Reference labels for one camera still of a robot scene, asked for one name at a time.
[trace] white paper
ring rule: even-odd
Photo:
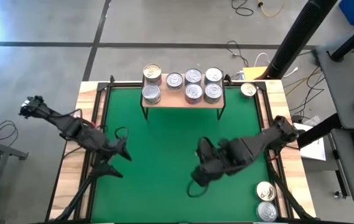
[[[308,131],[311,126],[304,124],[293,124],[295,128]],[[326,161],[324,139],[320,138],[300,150],[301,157]]]

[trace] gray floor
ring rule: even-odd
[[[237,16],[227,0],[113,0],[101,41],[224,44],[236,40],[239,44],[280,44],[305,2],[285,0],[280,15],[266,18],[256,8],[255,0],[246,5],[254,10],[250,17]],[[92,42],[104,3],[0,1],[0,41]],[[277,11],[279,6],[279,1],[266,1],[269,12]],[[325,44],[353,30],[335,7],[309,44]],[[242,55],[253,66],[261,52],[272,58],[276,50],[243,49]],[[72,110],[89,53],[90,48],[0,47],[0,122],[11,119],[17,124],[19,139],[14,147],[30,153],[24,162],[9,160],[0,183],[0,220],[32,223],[44,219],[65,143],[49,123],[25,120],[17,115],[18,109],[27,96],[42,95],[54,109]],[[311,54],[297,58],[291,70],[299,70],[284,78],[284,84],[310,74],[315,68],[313,61]],[[234,74],[243,66],[225,49],[100,48],[90,80],[108,80],[110,75],[117,80],[140,80],[143,66],[153,62],[169,72],[217,66]],[[261,56],[257,65],[267,64]],[[307,104],[306,117],[319,115],[325,119],[335,112],[325,82],[319,87],[325,91]],[[287,97],[289,106],[299,106],[306,93],[307,87],[301,85]],[[350,199],[335,200],[331,195],[338,190],[335,177],[330,173],[307,175],[318,216],[354,222],[354,203]]]

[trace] green tabletop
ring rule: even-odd
[[[152,108],[148,120],[140,107],[140,88],[111,91],[106,119],[108,137],[125,126],[132,162],[116,156],[112,165],[124,178],[98,180],[92,222],[250,222],[259,221],[261,202],[256,185],[268,181],[264,157],[234,176],[212,182],[200,198],[190,198],[186,188],[190,173],[199,165],[198,139],[206,136],[217,144],[221,138],[254,136],[260,132],[254,98],[227,88],[221,120],[214,109]],[[196,184],[192,193],[202,189]]]

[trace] silver can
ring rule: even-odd
[[[257,206],[257,216],[264,222],[273,222],[276,220],[277,211],[272,203],[261,202]]]
[[[206,71],[204,83],[219,83],[223,78],[222,71],[218,68],[209,68]]]
[[[142,89],[142,96],[149,105],[155,105],[160,102],[161,93],[157,85],[146,85]]]
[[[170,90],[179,90],[183,86],[182,75],[175,72],[168,74],[167,86]]]
[[[162,69],[155,64],[149,64],[144,67],[144,76],[148,84],[160,85],[162,83]]]
[[[266,202],[270,202],[276,197],[275,187],[271,183],[266,181],[262,181],[257,185],[256,192],[258,197],[260,197],[261,200],[264,200]]]
[[[190,104],[197,104],[202,100],[203,89],[198,84],[189,84],[185,89],[185,99]]]
[[[202,72],[199,69],[191,68],[185,72],[185,85],[190,83],[200,85],[202,81]]]
[[[219,84],[210,83],[204,90],[204,100],[207,103],[214,104],[221,99],[222,87]]]
[[[240,87],[240,93],[246,98],[251,98],[257,93],[257,87],[252,83],[244,83]]]

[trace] wooden tray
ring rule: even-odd
[[[162,74],[162,83],[159,86],[160,92],[161,92],[161,100],[155,105],[149,105],[145,102],[145,100],[142,98],[141,104],[142,107],[144,108],[211,108],[211,109],[221,109],[224,107],[224,94],[225,94],[225,87],[222,85],[223,82],[220,82],[223,91],[221,95],[221,99],[215,103],[215,104],[210,104],[207,103],[204,98],[202,97],[202,100],[200,103],[191,105],[185,100],[185,74],[181,74],[182,78],[184,79],[184,86],[180,88],[179,90],[170,90],[169,87],[167,86],[167,78],[168,74]],[[202,82],[201,86],[203,88],[203,95],[204,95],[204,90],[205,90],[205,84],[204,84],[204,75],[202,75]]]

